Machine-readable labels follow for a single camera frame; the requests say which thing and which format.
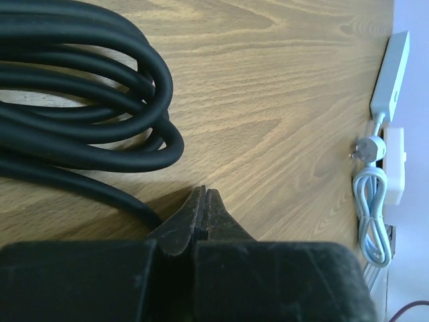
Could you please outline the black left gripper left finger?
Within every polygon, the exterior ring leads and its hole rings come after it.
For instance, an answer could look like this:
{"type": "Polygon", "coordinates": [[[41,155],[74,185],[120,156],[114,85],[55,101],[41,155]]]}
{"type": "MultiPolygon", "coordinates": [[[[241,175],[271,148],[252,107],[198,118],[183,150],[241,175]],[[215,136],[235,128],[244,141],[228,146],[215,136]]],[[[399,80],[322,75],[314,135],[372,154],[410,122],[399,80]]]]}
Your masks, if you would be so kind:
{"type": "Polygon", "coordinates": [[[2,321],[192,321],[191,249],[205,189],[144,239],[1,249],[2,321]]]}

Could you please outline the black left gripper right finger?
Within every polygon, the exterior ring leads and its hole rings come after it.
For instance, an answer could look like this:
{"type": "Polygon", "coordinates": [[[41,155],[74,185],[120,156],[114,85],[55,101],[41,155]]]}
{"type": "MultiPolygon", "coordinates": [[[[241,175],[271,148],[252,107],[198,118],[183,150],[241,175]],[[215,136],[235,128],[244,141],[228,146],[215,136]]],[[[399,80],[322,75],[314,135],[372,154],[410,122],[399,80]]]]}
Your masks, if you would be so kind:
{"type": "Polygon", "coordinates": [[[219,192],[204,198],[207,238],[194,247],[196,321],[375,321],[359,262],[345,246],[255,241],[219,192]]]}

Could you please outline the light blue power strip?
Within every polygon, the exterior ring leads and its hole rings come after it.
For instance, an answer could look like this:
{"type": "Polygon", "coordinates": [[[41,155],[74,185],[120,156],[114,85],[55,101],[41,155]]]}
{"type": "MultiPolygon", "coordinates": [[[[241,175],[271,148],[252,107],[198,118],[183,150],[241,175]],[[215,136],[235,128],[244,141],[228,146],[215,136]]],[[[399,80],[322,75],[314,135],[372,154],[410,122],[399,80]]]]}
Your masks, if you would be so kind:
{"type": "Polygon", "coordinates": [[[381,68],[369,105],[373,122],[372,132],[359,138],[352,158],[363,167],[353,178],[353,194],[358,217],[358,244],[366,261],[384,268],[393,258],[391,242],[383,219],[387,192],[387,176],[383,159],[387,148],[383,131],[393,121],[402,89],[410,54],[410,33],[392,34],[387,42],[381,68]]]}

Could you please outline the white triangular power strip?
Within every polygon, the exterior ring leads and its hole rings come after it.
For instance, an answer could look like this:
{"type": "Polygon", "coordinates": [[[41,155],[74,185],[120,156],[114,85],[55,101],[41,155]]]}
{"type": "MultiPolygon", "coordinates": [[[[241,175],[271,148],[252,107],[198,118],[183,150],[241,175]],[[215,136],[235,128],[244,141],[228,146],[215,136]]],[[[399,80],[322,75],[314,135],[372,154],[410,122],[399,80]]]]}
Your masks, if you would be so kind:
{"type": "Polygon", "coordinates": [[[383,170],[387,176],[386,205],[399,205],[405,190],[406,151],[404,128],[387,127],[383,131],[387,152],[383,159],[383,170]]]}

